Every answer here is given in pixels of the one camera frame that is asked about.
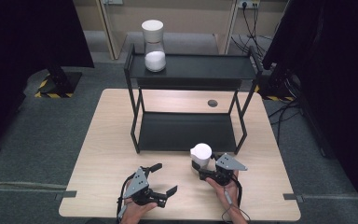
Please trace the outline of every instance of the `hand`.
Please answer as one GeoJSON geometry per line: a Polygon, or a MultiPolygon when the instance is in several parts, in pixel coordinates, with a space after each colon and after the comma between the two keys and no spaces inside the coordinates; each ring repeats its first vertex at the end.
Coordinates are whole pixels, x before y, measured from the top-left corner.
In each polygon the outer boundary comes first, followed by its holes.
{"type": "Polygon", "coordinates": [[[126,199],[124,204],[127,205],[127,209],[124,212],[123,218],[120,224],[136,224],[145,215],[146,212],[157,207],[156,203],[147,203],[145,205],[138,205],[132,201],[131,198],[126,199]]]}
{"type": "MultiPolygon", "coordinates": [[[[234,175],[238,177],[238,170],[234,171],[234,175]]],[[[240,208],[238,207],[238,188],[233,180],[231,180],[227,185],[220,186],[213,179],[207,177],[205,179],[208,184],[210,184],[216,191],[216,196],[219,199],[220,203],[227,211],[228,215],[231,218],[231,221],[235,224],[245,224],[247,223],[246,219],[243,217],[240,208]],[[228,200],[225,195],[225,191],[228,193],[232,204],[228,203],[228,200]]]]}

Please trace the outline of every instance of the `white lid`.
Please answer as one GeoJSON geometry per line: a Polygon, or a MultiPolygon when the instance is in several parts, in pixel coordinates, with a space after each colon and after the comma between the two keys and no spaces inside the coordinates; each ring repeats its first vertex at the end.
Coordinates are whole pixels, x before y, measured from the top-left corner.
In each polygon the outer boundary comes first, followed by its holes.
{"type": "Polygon", "coordinates": [[[150,20],[142,23],[144,39],[146,42],[159,42],[162,40],[164,24],[161,21],[150,20]]]}
{"type": "Polygon", "coordinates": [[[197,158],[202,160],[211,158],[212,149],[208,145],[199,143],[193,149],[193,153],[197,158]]]}

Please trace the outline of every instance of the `shelf rack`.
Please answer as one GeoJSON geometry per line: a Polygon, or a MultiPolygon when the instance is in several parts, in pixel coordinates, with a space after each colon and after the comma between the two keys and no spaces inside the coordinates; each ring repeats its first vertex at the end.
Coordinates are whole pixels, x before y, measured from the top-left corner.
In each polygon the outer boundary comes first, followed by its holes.
{"type": "Polygon", "coordinates": [[[145,67],[143,53],[136,53],[131,44],[124,73],[134,115],[131,138],[136,152],[189,151],[198,143],[206,143],[215,152],[237,154],[247,135],[243,116],[262,71],[255,51],[250,48],[248,55],[240,56],[167,54],[166,67],[160,72],[150,72],[145,67]],[[240,105],[238,92],[243,80],[253,83],[245,103],[240,105]],[[138,86],[136,102],[133,81],[138,86]],[[146,111],[142,90],[233,91],[233,97],[227,113],[146,111]],[[234,106],[242,129],[238,144],[230,116],[234,106]],[[135,128],[141,108],[143,114],[137,140],[135,128]]]}

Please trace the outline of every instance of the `wall socket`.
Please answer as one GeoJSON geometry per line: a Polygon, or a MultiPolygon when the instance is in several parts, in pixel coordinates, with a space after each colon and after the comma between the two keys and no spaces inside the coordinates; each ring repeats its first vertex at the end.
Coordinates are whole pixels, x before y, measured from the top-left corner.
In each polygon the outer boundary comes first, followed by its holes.
{"type": "Polygon", "coordinates": [[[245,0],[238,3],[238,8],[242,8],[242,3],[246,2],[246,9],[254,9],[260,7],[260,0],[245,0]]]}
{"type": "Polygon", "coordinates": [[[105,5],[123,5],[123,0],[103,0],[105,5]]]}

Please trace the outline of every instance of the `glass jar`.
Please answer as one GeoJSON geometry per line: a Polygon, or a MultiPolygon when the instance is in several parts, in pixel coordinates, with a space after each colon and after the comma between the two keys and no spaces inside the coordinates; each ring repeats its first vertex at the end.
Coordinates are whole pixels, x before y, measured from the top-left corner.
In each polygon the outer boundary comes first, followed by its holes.
{"type": "Polygon", "coordinates": [[[149,71],[159,72],[165,68],[163,23],[151,20],[142,23],[145,42],[145,66],[149,71]]]}

